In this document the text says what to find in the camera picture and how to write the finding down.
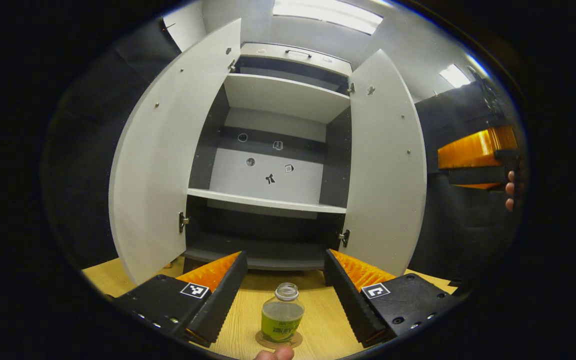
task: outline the black sticker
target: black sticker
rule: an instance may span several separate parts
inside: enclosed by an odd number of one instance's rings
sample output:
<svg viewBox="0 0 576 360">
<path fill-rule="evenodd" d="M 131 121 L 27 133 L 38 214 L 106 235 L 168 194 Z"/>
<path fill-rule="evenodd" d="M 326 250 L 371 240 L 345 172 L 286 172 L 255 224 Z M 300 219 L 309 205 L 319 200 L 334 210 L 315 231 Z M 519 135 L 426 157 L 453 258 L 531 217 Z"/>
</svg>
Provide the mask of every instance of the black sticker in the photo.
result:
<svg viewBox="0 0 576 360">
<path fill-rule="evenodd" d="M 391 292 L 386 289 L 386 287 L 380 282 L 379 284 L 364 286 L 361 291 L 366 294 L 368 299 L 374 299 L 376 297 L 384 296 L 390 294 Z"/>
<path fill-rule="evenodd" d="M 271 183 L 276 183 L 275 179 L 273 178 L 272 173 L 270 175 L 266 176 L 265 179 L 268 180 L 268 185 L 270 185 Z"/>
<path fill-rule="evenodd" d="M 208 287 L 188 282 L 188 285 L 186 285 L 180 292 L 185 296 L 192 296 L 201 299 L 208 292 Z"/>
</svg>

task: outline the coaster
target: coaster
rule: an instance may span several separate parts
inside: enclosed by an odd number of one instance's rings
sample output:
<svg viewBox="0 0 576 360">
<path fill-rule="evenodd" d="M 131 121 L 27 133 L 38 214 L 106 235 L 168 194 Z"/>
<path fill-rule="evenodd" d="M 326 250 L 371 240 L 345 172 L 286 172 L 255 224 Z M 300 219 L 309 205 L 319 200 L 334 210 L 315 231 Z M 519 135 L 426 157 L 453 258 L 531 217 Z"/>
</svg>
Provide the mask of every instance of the coaster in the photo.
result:
<svg viewBox="0 0 576 360">
<path fill-rule="evenodd" d="M 299 333 L 298 331 L 294 333 L 294 336 L 288 342 L 270 342 L 268 340 L 265 340 L 261 330 L 259 330 L 258 333 L 254 335 L 254 339 L 256 340 L 256 342 L 259 343 L 259 345 L 275 350 L 278 349 L 279 346 L 283 345 L 290 346 L 291 348 L 294 349 L 300 346 L 302 342 L 304 342 L 304 337 L 302 337 L 301 333 Z"/>
</svg>

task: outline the green label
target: green label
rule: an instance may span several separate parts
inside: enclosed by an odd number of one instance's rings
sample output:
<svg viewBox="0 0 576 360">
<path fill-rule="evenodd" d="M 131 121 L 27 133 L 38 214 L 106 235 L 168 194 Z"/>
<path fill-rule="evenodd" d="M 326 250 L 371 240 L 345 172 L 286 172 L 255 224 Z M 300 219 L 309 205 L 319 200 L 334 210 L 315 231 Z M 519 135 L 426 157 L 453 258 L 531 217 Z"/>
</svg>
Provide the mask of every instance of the green label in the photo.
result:
<svg viewBox="0 0 576 360">
<path fill-rule="evenodd" d="M 263 339 L 274 343 L 287 342 L 294 337 L 297 332 L 297 326 L 299 326 L 301 321 L 301 317 L 291 321 L 279 321 L 271 319 L 262 312 L 261 331 L 263 333 Z"/>
</svg>

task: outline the open cabinet door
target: open cabinet door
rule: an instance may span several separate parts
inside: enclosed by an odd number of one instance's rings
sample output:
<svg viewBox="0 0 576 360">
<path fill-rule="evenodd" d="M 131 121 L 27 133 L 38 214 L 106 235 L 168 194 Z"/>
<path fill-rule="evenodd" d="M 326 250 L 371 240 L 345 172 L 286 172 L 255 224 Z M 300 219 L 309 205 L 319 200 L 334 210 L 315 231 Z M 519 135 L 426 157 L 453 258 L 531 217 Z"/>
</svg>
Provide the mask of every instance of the open cabinet door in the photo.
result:
<svg viewBox="0 0 576 360">
<path fill-rule="evenodd" d="M 417 110 L 399 71 L 378 50 L 349 77 L 350 185 L 339 251 L 394 276 L 406 270 L 426 205 L 426 152 Z"/>
<path fill-rule="evenodd" d="M 130 279 L 150 279 L 186 250 L 179 213 L 204 121 L 240 56 L 241 19 L 174 59 L 135 105 L 117 144 L 108 194 L 114 246 Z"/>
</svg>

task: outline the cabinet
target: cabinet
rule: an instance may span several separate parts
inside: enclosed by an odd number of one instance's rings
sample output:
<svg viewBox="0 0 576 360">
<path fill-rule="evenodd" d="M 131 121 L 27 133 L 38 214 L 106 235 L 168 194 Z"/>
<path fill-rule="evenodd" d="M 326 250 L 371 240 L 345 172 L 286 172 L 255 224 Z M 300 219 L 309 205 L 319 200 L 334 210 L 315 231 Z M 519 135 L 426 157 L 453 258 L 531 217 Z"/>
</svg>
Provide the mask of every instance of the cabinet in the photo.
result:
<svg viewBox="0 0 576 360">
<path fill-rule="evenodd" d="M 242 249 L 251 269 L 322 269 L 333 248 L 401 275 L 421 228 L 426 156 L 394 64 L 382 50 L 351 71 L 308 49 L 240 45 L 240 26 L 174 60 L 126 123 L 109 204 L 131 279 L 178 255 Z"/>
</svg>

